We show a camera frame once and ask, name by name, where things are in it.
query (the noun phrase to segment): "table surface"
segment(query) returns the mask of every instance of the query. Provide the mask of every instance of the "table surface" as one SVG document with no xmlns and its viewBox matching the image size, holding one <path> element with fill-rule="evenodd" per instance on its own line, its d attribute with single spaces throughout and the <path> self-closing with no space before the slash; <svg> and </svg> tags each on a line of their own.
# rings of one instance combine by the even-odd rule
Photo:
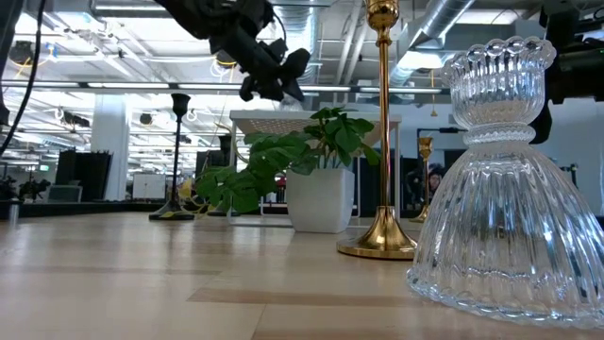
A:
<svg viewBox="0 0 604 340">
<path fill-rule="evenodd" d="M 0 223 L 2 339 L 604 339 L 419 298 L 405 283 L 410 262 L 336 252 L 363 232 L 136 212 Z"/>
</svg>

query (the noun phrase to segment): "black stand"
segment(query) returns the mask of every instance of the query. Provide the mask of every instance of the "black stand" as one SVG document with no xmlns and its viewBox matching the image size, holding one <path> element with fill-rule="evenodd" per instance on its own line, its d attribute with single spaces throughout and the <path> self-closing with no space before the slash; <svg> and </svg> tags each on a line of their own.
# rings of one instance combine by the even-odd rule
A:
<svg viewBox="0 0 604 340">
<path fill-rule="evenodd" d="M 231 143 L 232 143 L 232 137 L 230 135 L 226 135 L 226 136 L 218 136 L 218 139 L 220 140 L 220 150 L 223 152 L 223 161 L 222 161 L 222 165 L 229 165 L 230 164 L 230 153 L 234 152 L 231 150 Z M 239 213 L 236 212 L 232 207 L 230 208 L 230 215 L 231 217 L 237 217 L 239 216 Z M 227 212 L 225 212 L 225 209 L 223 208 L 223 204 L 219 204 L 218 207 L 216 207 L 216 209 L 214 209 L 211 212 L 208 212 L 208 216 L 213 216 L 213 217 L 226 217 L 227 216 Z"/>
<path fill-rule="evenodd" d="M 182 93 L 173 93 L 174 100 L 173 111 L 176 114 L 176 147 L 174 151 L 174 169 L 172 175 L 172 195 L 170 200 L 156 212 L 149 214 L 149 220 L 152 221 L 187 221 L 195 219 L 195 215 L 182 210 L 178 203 L 176 193 L 176 176 L 178 171 L 178 148 L 180 147 L 180 125 L 182 117 L 187 113 L 187 106 L 191 99 L 188 95 Z"/>
</svg>

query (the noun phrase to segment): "glass vase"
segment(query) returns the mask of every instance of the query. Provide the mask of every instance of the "glass vase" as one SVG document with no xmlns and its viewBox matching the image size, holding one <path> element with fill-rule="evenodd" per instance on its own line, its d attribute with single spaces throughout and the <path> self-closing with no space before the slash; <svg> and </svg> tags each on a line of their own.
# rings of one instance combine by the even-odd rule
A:
<svg viewBox="0 0 604 340">
<path fill-rule="evenodd" d="M 468 150 L 438 188 L 409 286 L 478 315 L 604 327 L 604 233 L 577 188 L 529 145 L 555 49 L 474 45 L 443 68 Z"/>
</svg>

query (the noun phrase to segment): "person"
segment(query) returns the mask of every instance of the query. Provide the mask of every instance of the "person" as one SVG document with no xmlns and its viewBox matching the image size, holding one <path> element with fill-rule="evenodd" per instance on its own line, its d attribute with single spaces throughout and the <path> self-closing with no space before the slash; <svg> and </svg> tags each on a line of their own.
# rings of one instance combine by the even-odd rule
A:
<svg viewBox="0 0 604 340">
<path fill-rule="evenodd" d="M 440 163 L 433 163 L 428 167 L 428 191 L 430 201 L 434 197 L 436 189 L 441 185 L 444 176 L 445 168 Z"/>
</svg>

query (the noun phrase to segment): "candlestick base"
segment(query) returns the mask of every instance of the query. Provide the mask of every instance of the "candlestick base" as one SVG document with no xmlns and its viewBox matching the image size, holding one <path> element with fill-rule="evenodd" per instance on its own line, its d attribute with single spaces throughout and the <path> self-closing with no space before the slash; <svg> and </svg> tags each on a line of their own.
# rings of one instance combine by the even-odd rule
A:
<svg viewBox="0 0 604 340">
<path fill-rule="evenodd" d="M 413 260 L 417 243 L 400 228 L 394 207 L 377 207 L 371 228 L 361 237 L 342 240 L 338 251 L 353 256 L 383 260 Z"/>
<path fill-rule="evenodd" d="M 424 208 L 422 208 L 422 212 L 420 212 L 419 215 L 417 215 L 417 217 L 410 218 L 409 222 L 413 222 L 413 223 L 426 222 L 426 219 L 428 218 L 428 210 L 429 210 L 429 206 L 425 205 Z"/>
</svg>

